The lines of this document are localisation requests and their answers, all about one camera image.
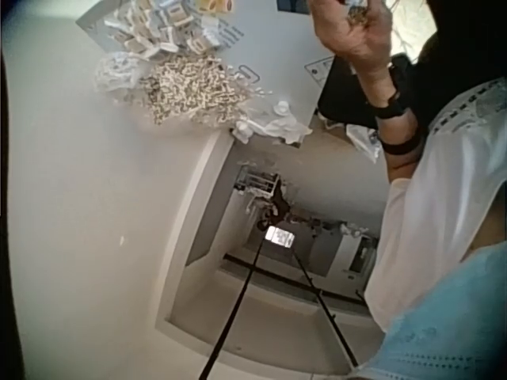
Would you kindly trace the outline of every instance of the printed diagram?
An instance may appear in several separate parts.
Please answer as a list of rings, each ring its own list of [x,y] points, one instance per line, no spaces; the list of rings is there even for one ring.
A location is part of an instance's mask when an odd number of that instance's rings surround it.
[[[327,75],[330,73],[331,66],[333,65],[333,61],[334,57],[324,58],[313,63],[308,63],[304,68],[319,86],[324,87]]]
[[[280,12],[310,14],[307,0],[276,0]]]

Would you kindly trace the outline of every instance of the forearm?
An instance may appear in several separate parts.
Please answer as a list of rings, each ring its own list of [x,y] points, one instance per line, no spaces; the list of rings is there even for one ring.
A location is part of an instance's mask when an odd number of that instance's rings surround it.
[[[384,108],[389,99],[395,95],[396,87],[386,68],[374,74],[358,74],[361,87],[371,105]],[[387,144],[400,145],[410,140],[417,133],[417,119],[407,109],[402,116],[387,120],[377,119],[379,137]],[[402,156],[384,152],[390,181],[397,177],[412,177],[424,149],[424,139],[417,148]]]

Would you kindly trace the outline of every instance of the light blue fabric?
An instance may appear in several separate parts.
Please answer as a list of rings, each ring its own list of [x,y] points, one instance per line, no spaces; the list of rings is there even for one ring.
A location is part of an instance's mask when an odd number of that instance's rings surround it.
[[[480,249],[397,318],[379,352],[349,377],[475,380],[507,345],[507,242]]]

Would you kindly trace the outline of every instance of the black wristband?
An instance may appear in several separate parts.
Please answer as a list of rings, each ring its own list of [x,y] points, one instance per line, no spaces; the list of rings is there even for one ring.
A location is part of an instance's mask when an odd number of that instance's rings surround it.
[[[412,150],[416,149],[421,141],[426,137],[426,133],[424,129],[420,126],[417,127],[417,130],[409,140],[401,143],[401,144],[388,144],[379,137],[379,141],[382,144],[383,151],[387,154],[391,154],[393,156],[403,156],[405,154],[410,153]]]

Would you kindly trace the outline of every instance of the bright light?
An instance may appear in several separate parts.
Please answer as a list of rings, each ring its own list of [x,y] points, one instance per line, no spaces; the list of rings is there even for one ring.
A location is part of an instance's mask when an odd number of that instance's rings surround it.
[[[281,245],[282,247],[291,248],[292,243],[294,242],[294,237],[294,234],[288,231],[276,228],[275,226],[270,226],[266,232],[265,239],[271,241],[272,243]]]

